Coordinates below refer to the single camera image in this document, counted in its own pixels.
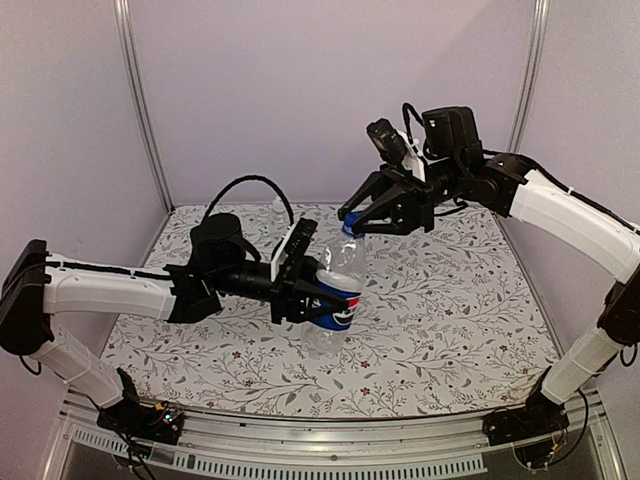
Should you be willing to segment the blue bottle cap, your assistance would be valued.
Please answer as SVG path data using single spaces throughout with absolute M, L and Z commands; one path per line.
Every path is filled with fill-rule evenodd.
M 363 238 L 364 234 L 363 233 L 357 233 L 353 230 L 353 227 L 355 225 L 355 222 L 360 218 L 361 213 L 360 212 L 349 212 L 342 223 L 342 229 L 341 231 L 348 237 L 350 238 Z

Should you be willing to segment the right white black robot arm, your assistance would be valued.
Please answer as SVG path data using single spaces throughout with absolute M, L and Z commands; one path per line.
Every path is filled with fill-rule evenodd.
M 517 427 L 537 436 L 564 404 L 627 346 L 639 342 L 639 229 L 562 184 L 536 161 L 484 149 L 473 112 L 466 106 L 419 113 L 405 103 L 404 121 L 416 119 L 419 143 L 381 118 L 366 128 L 382 160 L 338 216 L 368 200 L 353 225 L 356 233 L 408 235 L 431 231 L 436 206 L 475 202 L 504 217 L 533 225 L 599 264 L 615 283 L 595 327 L 539 379 L 517 415 Z

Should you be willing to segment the clear plastic Pepsi bottle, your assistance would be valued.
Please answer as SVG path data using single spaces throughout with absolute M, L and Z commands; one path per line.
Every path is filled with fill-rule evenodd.
M 347 302 L 341 312 L 328 313 L 303 325 L 301 344 L 312 359 L 336 355 L 345 341 L 366 280 L 365 235 L 355 234 L 359 212 L 345 216 L 340 232 L 325 246 L 316 272 L 316 285 Z

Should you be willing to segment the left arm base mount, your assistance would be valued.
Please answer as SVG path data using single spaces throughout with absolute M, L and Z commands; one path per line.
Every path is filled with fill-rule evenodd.
M 184 425 L 183 408 L 168 401 L 141 404 L 132 378 L 122 368 L 116 372 L 123 382 L 123 399 L 100 408 L 97 425 L 123 436 L 177 445 Z

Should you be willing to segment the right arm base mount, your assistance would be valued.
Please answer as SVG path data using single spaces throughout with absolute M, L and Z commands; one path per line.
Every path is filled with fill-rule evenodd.
M 498 407 L 483 417 L 482 432 L 491 446 L 511 444 L 522 466 L 541 469 L 554 460 L 569 425 L 564 407 L 543 398 L 518 408 Z

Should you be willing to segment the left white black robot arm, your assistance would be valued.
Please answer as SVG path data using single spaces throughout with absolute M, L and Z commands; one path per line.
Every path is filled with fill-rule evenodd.
M 52 317 L 94 312 L 195 324 L 221 312 L 224 296 L 269 304 L 275 324 L 341 313 L 348 297 L 319 285 L 318 263 L 306 253 L 316 227 L 299 219 L 265 262 L 244 237 L 237 216 L 214 214 L 191 230 L 188 262 L 161 269 L 82 263 L 32 240 L 2 285 L 1 347 L 40 362 L 99 408 L 110 408 L 111 419 L 126 433 L 141 433 L 149 415 L 138 404 L 131 380 L 53 326 Z

